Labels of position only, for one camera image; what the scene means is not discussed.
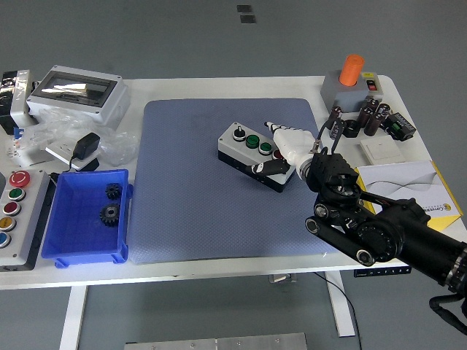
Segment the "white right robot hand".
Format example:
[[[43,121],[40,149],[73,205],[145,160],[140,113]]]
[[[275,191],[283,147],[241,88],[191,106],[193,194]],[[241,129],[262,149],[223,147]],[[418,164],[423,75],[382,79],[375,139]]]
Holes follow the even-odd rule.
[[[282,159],[247,166],[247,172],[259,176],[270,176],[286,174],[290,167],[294,167],[298,176],[305,179],[314,151],[317,151],[316,139],[312,133],[272,122],[265,122],[265,126],[273,133],[273,141]]]

